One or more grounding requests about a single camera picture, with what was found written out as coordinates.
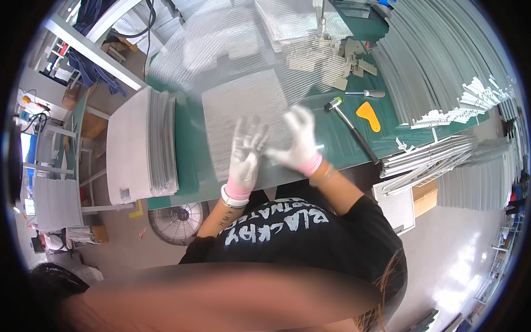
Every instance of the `factory floor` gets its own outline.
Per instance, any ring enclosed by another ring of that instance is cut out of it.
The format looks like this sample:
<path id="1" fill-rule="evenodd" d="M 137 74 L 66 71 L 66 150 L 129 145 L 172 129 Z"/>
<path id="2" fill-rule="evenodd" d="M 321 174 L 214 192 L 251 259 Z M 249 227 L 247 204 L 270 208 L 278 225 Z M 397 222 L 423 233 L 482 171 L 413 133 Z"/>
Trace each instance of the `factory floor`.
<path id="1" fill-rule="evenodd" d="M 126 66 L 138 68 L 140 55 L 127 57 Z M 110 107 L 112 113 L 123 102 L 120 96 L 110 96 L 103 89 L 97 91 L 97 101 Z M 471 130 L 480 140 L 501 137 L 499 117 Z M 101 147 L 105 136 L 88 147 Z M 104 169 L 105 154 L 94 160 L 93 174 Z M 81 180 L 86 177 L 87 161 L 82 161 Z M 361 189 L 368 192 L 378 180 L 378 170 L 361 165 L 344 171 Z M 96 205 L 108 205 L 107 179 L 93 181 Z M 273 197 L 275 188 L 266 191 Z M 474 304 L 473 297 L 488 276 L 493 261 L 491 245 L 504 221 L 502 211 L 479 212 L 456 208 L 435 207 L 416 218 L 416 227 L 401 236 L 408 262 L 408 286 L 404 300 L 387 325 L 388 332 L 400 332 L 414 324 L 432 308 L 439 316 L 432 331 L 441 331 L 460 312 L 466 316 Z M 97 267 L 105 278 L 128 271 L 179 263 L 186 248 L 167 244 L 151 230 L 147 204 L 121 211 L 103 211 L 89 215 L 87 223 L 103 224 L 109 242 L 78 249 L 85 264 Z M 143 236 L 139 233 L 145 229 Z"/>

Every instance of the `yellow plastic scraper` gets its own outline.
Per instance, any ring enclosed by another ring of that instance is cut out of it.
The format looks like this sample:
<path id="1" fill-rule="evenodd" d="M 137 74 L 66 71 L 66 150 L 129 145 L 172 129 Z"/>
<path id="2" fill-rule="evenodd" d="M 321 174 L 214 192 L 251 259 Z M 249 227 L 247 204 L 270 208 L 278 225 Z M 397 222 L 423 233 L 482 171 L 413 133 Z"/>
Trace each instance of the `yellow plastic scraper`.
<path id="1" fill-rule="evenodd" d="M 371 129 L 373 132 L 379 132 L 380 131 L 380 122 L 378 121 L 378 118 L 376 117 L 376 114 L 374 113 L 374 110 L 371 107 L 371 104 L 369 104 L 368 101 L 364 102 L 356 111 L 356 115 L 359 117 L 362 117 L 364 119 L 367 119 L 369 121 L 369 125 L 371 125 Z"/>

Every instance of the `screwdriver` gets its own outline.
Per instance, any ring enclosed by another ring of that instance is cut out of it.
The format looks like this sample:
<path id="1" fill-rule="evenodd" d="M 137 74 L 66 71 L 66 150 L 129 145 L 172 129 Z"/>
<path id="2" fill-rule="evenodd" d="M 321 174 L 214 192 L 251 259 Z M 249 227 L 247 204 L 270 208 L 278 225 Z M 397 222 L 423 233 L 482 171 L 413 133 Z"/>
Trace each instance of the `screwdriver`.
<path id="1" fill-rule="evenodd" d="M 382 90 L 363 90 L 363 92 L 345 92 L 346 95 L 364 95 L 365 97 L 383 98 L 386 92 Z"/>

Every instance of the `electric fan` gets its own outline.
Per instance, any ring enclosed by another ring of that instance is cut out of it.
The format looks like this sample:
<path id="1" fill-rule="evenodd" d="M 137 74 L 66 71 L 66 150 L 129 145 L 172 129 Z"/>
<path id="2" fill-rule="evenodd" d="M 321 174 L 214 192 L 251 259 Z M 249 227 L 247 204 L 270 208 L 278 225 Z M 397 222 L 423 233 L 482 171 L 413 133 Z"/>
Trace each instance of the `electric fan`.
<path id="1" fill-rule="evenodd" d="M 199 202 L 151 210 L 148 218 L 149 225 L 161 240 L 174 245 L 188 245 L 208 214 L 208 204 Z"/>

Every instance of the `workbench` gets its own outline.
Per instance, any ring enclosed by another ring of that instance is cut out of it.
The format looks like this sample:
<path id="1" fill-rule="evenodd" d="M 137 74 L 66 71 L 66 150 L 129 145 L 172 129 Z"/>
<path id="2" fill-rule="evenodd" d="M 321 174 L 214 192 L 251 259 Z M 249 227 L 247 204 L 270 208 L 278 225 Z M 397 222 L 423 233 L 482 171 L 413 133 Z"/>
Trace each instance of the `workbench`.
<path id="1" fill-rule="evenodd" d="M 340 10 L 338 12 L 353 32 L 354 37 L 351 38 L 355 40 L 368 41 L 370 45 L 374 45 L 389 30 L 385 20 L 374 10 L 371 11 L 368 19 L 345 17 Z M 370 54 L 363 54 L 358 57 L 377 67 L 374 58 Z M 147 83 L 159 91 L 167 89 L 167 87 L 149 76 Z M 334 164 L 335 168 L 344 169 L 357 166 L 369 162 L 369 158 L 339 115 L 335 112 L 328 113 L 324 110 L 325 104 L 334 97 L 343 99 L 343 103 L 339 106 L 340 109 L 362 133 L 379 158 L 401 152 L 395 141 L 397 137 L 400 141 L 405 142 L 408 147 L 411 145 L 421 146 L 434 141 L 431 129 L 411 130 L 408 126 L 398 123 L 389 92 L 380 73 L 377 76 L 365 73 L 363 78 L 354 75 L 348 77 L 346 91 L 363 91 L 364 89 L 383 90 L 386 96 L 384 98 L 360 95 L 346 96 L 344 91 L 332 88 L 325 93 L 312 90 L 301 103 L 310 108 L 315 115 L 315 139 L 319 152 L 323 154 L 326 160 Z M 149 198 L 149 210 L 219 198 L 221 196 L 221 186 L 225 184 L 225 182 L 218 182 L 214 174 L 202 106 L 186 98 L 183 93 L 178 91 L 170 92 L 174 92 L 177 97 L 175 110 L 175 157 L 179 191 L 172 196 Z M 376 113 L 381 125 L 379 132 L 373 132 L 369 122 L 355 114 L 358 107 L 365 101 L 371 104 Z M 466 124 L 452 123 L 447 126 L 439 126 L 435 130 L 436 136 L 441 139 L 488 119 L 489 115 L 484 114 L 471 118 Z M 262 156 L 255 189 L 270 188 L 299 181 L 303 178 L 304 176 L 299 172 L 283 166 L 272 166 L 271 162 Z"/>

